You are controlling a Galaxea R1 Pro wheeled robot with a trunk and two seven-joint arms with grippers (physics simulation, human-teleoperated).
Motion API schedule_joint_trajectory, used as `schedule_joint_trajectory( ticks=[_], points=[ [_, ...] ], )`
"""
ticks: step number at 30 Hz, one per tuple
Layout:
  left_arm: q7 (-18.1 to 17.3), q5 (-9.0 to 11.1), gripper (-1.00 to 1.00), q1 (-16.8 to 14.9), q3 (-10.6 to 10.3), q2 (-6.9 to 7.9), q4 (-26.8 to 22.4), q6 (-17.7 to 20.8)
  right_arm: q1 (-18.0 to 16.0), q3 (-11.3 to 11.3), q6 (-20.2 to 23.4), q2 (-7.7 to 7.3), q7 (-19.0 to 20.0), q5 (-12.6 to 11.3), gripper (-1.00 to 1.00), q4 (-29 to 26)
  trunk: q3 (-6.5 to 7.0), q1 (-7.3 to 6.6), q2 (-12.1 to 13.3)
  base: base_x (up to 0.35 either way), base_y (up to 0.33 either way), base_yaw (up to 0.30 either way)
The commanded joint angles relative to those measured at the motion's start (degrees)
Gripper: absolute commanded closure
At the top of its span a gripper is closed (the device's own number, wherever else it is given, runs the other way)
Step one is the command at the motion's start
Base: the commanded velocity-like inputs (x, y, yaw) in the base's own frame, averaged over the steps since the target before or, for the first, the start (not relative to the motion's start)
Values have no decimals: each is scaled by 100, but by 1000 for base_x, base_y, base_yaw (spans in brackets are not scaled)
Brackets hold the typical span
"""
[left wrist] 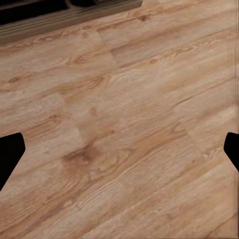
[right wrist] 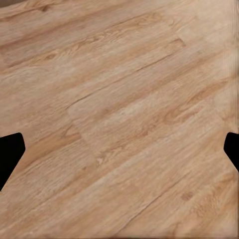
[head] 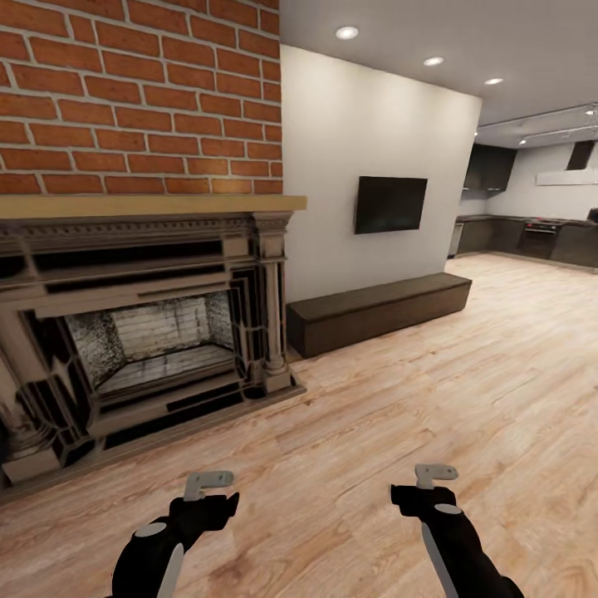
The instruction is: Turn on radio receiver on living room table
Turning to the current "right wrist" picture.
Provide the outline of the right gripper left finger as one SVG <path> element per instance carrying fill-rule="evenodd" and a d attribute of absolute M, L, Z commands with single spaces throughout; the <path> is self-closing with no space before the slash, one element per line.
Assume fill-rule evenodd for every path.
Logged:
<path fill-rule="evenodd" d="M 20 132 L 0 138 L 0 191 L 25 152 Z"/>

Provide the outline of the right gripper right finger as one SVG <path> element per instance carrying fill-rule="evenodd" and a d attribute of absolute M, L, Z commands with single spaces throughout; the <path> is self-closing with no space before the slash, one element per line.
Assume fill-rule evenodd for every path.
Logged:
<path fill-rule="evenodd" d="M 239 134 L 229 132 L 225 139 L 224 151 L 239 171 Z"/>

